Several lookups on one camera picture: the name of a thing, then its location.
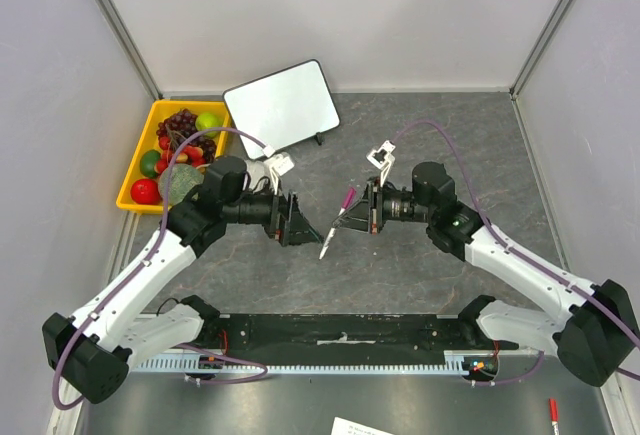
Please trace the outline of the small black framed whiteboard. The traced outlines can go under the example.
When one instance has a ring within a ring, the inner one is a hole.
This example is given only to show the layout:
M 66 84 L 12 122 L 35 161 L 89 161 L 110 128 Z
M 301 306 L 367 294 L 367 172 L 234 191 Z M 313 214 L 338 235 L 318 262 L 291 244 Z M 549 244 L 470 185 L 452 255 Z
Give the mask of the small black framed whiteboard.
M 223 92 L 235 127 L 275 150 L 340 124 L 318 60 L 310 59 Z

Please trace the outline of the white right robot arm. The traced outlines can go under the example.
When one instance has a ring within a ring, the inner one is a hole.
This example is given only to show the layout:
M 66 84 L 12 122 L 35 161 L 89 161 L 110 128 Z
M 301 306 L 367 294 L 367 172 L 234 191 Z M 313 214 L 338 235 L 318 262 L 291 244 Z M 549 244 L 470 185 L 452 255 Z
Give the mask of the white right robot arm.
M 639 340 L 630 297 L 620 284 L 573 275 L 507 237 L 458 199 L 454 180 L 439 163 L 416 165 L 411 182 L 397 189 L 371 178 L 333 228 L 377 234 L 389 221 L 423 223 L 436 248 L 496 276 L 535 304 L 530 310 L 477 297 L 457 326 L 469 348 L 491 339 L 533 348 L 594 387 L 620 369 Z

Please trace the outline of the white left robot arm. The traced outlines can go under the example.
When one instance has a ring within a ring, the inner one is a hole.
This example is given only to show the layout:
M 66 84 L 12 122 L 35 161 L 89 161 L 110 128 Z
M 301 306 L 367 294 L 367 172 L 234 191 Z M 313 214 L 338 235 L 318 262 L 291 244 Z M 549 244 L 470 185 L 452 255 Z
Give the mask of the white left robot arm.
M 98 404 L 119 389 L 131 369 L 165 350 L 189 342 L 198 348 L 215 344 L 219 313 L 198 296 L 150 321 L 135 320 L 230 224 L 260 226 L 283 247 L 322 242 L 301 213 L 297 195 L 280 187 L 281 175 L 293 166 L 286 153 L 263 162 L 224 156 L 209 165 L 105 289 L 72 315 L 46 319 L 42 333 L 54 381 L 66 381 L 82 399 Z

